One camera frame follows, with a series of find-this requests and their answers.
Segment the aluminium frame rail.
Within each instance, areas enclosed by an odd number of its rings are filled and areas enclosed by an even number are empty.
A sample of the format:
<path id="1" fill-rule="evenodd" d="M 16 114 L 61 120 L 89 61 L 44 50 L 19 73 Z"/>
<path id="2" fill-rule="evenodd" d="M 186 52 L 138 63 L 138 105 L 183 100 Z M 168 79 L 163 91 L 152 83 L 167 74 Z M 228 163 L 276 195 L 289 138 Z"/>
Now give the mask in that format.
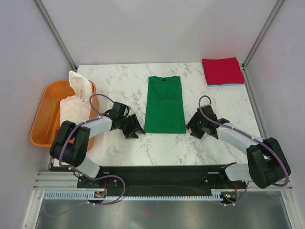
<path id="1" fill-rule="evenodd" d="M 221 182 L 217 173 L 126 173 L 118 174 L 126 187 L 132 185 L 152 187 L 180 185 L 182 187 L 203 187 L 206 189 L 244 189 L 245 181 Z M 76 189 L 76 188 L 122 188 L 122 182 L 115 177 L 92 180 L 75 172 L 40 172 L 35 188 Z"/>

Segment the right aluminium corner post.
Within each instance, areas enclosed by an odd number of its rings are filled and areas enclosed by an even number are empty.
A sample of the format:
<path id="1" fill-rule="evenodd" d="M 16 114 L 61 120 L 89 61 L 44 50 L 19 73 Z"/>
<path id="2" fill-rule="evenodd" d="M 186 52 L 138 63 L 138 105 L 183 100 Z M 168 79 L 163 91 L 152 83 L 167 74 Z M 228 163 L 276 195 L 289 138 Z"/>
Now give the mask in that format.
<path id="1" fill-rule="evenodd" d="M 285 3 L 285 0 L 277 0 L 269 13 L 266 21 L 264 22 L 260 32 L 258 33 L 258 36 L 256 37 L 249 53 L 247 54 L 244 62 L 241 64 L 241 68 L 243 71 L 246 70 L 247 66 L 249 65 L 250 61 L 252 60 L 254 54 L 256 53 L 259 45 L 262 43 L 264 37 L 266 36 L 268 30 L 270 29 L 272 23 L 274 22 L 275 18 L 277 17 L 280 9 L 282 8 L 283 4 Z"/>

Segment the white crumpled t shirt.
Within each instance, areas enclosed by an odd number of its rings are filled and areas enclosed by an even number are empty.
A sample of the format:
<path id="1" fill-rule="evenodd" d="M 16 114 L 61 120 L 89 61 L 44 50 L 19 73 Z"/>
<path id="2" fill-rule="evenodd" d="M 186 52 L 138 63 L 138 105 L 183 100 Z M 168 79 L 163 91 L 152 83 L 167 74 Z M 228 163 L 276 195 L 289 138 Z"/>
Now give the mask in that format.
<path id="1" fill-rule="evenodd" d="M 93 85 L 84 76 L 69 71 L 69 85 L 74 95 L 60 101 L 60 125 L 64 121 L 74 123 L 86 121 L 90 117 L 89 98 L 93 95 Z"/>

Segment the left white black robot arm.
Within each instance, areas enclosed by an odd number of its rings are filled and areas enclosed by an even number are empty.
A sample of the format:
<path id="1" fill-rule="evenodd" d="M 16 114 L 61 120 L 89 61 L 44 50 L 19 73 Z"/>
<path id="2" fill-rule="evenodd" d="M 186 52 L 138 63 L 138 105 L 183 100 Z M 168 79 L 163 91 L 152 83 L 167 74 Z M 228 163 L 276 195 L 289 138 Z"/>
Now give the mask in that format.
<path id="1" fill-rule="evenodd" d="M 112 130 L 122 130 L 126 139 L 138 139 L 138 134 L 145 134 L 137 116 L 129 114 L 129 107 L 114 102 L 111 109 L 93 119 L 74 123 L 64 121 L 51 145 L 50 156 L 57 159 L 60 166 L 69 167 L 88 177 L 93 187 L 101 187 L 105 177 L 100 172 L 100 165 L 87 156 L 89 140 Z"/>

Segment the folded light blue t shirt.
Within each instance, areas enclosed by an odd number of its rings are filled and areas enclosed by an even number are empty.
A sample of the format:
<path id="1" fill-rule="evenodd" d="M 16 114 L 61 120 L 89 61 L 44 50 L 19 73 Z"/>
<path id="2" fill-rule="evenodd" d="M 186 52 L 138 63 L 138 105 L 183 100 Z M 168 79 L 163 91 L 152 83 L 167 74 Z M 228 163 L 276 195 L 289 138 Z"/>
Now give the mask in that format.
<path id="1" fill-rule="evenodd" d="M 203 71 L 209 87 L 244 84 L 239 65 L 204 65 Z"/>

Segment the aluminium corner post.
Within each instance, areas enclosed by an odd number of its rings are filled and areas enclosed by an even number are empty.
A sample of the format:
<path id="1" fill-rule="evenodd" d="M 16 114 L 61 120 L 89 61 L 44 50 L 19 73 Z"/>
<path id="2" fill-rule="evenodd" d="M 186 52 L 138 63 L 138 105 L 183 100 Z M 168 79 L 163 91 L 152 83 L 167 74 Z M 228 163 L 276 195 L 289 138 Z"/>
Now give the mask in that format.
<path id="1" fill-rule="evenodd" d="M 45 24 L 47 25 L 49 31 L 51 32 L 55 42 L 57 43 L 61 53 L 63 54 L 65 60 L 69 64 L 70 68 L 74 71 L 78 70 L 78 65 L 75 63 L 71 54 L 69 53 L 64 41 L 62 40 L 62 37 L 60 36 L 60 33 L 58 32 L 43 2 L 41 0 L 33 0 L 33 3 L 36 6 L 39 13 L 41 14 Z"/>
<path id="2" fill-rule="evenodd" d="M 274 22 L 275 18 L 277 17 L 280 9 L 282 8 L 283 4 L 285 3 L 285 0 L 277 0 L 269 13 L 266 21 L 264 22 L 260 32 L 258 33 L 258 36 L 256 37 L 249 53 L 247 54 L 244 62 L 241 64 L 241 68 L 243 71 L 246 70 L 247 66 L 249 65 L 250 61 L 252 60 L 254 54 L 256 53 L 259 45 L 262 43 L 264 37 L 266 36 L 268 30 L 270 29 L 272 23 Z"/>

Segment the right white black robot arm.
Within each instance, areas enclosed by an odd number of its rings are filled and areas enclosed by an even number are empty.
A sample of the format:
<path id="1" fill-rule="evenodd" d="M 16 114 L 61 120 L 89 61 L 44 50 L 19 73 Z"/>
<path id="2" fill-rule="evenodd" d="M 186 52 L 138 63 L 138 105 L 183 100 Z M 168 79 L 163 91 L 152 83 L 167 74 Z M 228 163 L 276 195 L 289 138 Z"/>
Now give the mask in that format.
<path id="1" fill-rule="evenodd" d="M 222 168 L 223 173 L 218 176 L 222 187 L 228 188 L 235 181 L 253 182 L 262 189 L 288 184 L 291 169 L 275 138 L 263 139 L 238 129 L 229 120 L 217 118 L 210 105 L 197 108 L 184 128 L 198 139 L 207 134 L 245 153 L 247 163 L 232 163 Z"/>

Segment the orange plastic basket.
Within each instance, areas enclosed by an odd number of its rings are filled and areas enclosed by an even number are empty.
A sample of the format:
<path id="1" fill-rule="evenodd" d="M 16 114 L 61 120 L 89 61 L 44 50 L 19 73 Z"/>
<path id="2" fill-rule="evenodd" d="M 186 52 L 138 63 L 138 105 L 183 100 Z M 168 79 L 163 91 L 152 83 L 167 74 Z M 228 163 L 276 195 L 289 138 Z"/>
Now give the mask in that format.
<path id="1" fill-rule="evenodd" d="M 50 149 L 60 128 L 60 101 L 74 95 L 68 80 L 46 87 L 30 131 L 30 141 L 35 146 Z"/>

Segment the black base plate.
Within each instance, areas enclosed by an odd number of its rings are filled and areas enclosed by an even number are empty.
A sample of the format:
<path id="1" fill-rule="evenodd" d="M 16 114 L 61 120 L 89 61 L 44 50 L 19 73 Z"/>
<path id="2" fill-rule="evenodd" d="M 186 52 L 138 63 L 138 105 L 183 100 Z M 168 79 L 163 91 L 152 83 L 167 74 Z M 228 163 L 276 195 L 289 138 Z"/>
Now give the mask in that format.
<path id="1" fill-rule="evenodd" d="M 213 189 L 244 189 L 246 183 L 229 181 L 223 165 L 102 167 L 93 181 L 80 177 L 78 188 L 106 188 L 108 196 L 191 197 L 209 196 Z"/>

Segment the left aluminium corner post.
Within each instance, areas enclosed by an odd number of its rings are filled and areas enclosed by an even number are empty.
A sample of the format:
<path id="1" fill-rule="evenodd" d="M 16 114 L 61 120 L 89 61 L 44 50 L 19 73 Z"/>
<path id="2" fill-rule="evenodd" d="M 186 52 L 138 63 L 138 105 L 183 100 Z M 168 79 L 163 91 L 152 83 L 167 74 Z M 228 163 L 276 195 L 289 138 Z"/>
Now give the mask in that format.
<path id="1" fill-rule="evenodd" d="M 45 24 L 47 25 L 49 31 L 51 32 L 55 42 L 57 43 L 61 53 L 63 54 L 65 60 L 69 64 L 70 68 L 74 71 L 78 70 L 78 65 L 75 63 L 71 54 L 69 53 L 64 41 L 62 40 L 62 37 L 60 36 L 60 33 L 58 32 L 43 2 L 41 0 L 33 0 L 33 3 L 36 6 L 39 13 L 41 14 Z"/>

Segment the green t shirt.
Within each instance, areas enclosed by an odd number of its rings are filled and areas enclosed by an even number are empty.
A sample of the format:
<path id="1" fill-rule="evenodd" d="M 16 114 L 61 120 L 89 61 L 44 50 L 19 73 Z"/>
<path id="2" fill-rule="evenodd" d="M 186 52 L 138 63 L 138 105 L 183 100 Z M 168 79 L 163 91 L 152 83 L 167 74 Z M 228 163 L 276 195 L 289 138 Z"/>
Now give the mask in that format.
<path id="1" fill-rule="evenodd" d="M 182 84 L 179 76 L 151 76 L 144 130 L 151 134 L 185 134 Z"/>

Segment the folded red t shirt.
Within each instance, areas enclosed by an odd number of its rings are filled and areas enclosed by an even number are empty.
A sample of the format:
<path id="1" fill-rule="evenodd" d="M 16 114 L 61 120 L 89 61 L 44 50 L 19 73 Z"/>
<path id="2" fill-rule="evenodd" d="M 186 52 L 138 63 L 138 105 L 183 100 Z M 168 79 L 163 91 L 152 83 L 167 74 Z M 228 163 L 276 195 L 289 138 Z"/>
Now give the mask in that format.
<path id="1" fill-rule="evenodd" d="M 202 59 L 202 65 L 209 86 L 244 84 L 244 76 L 235 57 Z"/>

